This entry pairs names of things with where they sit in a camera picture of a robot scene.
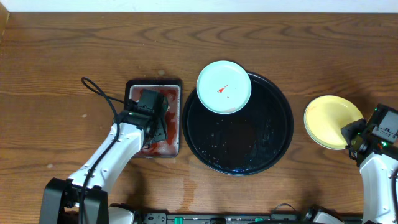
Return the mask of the light blue plate top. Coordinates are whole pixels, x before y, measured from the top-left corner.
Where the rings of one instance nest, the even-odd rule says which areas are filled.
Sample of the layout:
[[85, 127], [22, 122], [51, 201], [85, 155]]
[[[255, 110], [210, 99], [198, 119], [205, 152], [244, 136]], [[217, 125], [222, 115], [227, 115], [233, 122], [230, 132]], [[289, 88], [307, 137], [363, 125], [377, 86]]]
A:
[[217, 114], [232, 114], [247, 104], [252, 85], [242, 66], [220, 60], [210, 63], [200, 72], [196, 90], [205, 108]]

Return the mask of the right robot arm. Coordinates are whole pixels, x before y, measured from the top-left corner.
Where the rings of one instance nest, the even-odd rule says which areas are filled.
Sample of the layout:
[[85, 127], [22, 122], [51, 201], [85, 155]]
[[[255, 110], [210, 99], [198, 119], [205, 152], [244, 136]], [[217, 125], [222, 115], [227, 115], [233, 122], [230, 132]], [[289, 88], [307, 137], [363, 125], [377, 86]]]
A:
[[304, 119], [311, 138], [342, 135], [349, 157], [356, 162], [363, 180], [363, 222], [397, 223], [397, 122], [372, 117], [343, 123], [337, 119]]

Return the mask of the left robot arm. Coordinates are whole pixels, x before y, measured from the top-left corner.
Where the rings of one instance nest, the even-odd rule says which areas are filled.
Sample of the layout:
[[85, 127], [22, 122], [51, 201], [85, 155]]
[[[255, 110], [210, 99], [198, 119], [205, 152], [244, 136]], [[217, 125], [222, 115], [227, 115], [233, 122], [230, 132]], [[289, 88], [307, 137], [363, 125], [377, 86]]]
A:
[[65, 208], [78, 207], [78, 223], [134, 223], [124, 205], [108, 205], [108, 194], [121, 172], [158, 130], [165, 131], [168, 106], [136, 106], [114, 119], [111, 130], [90, 159], [67, 180], [52, 178], [44, 189], [40, 223], [65, 223]]

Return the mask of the yellow plate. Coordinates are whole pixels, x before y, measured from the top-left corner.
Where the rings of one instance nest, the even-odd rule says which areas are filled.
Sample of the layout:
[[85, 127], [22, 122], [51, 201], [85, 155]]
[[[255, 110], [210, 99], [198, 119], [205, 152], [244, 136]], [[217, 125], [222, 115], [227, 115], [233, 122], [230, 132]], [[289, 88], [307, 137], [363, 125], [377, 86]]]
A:
[[363, 119], [350, 101], [334, 95], [319, 96], [306, 107], [303, 120], [308, 135], [320, 146], [342, 150], [347, 145], [341, 129]]

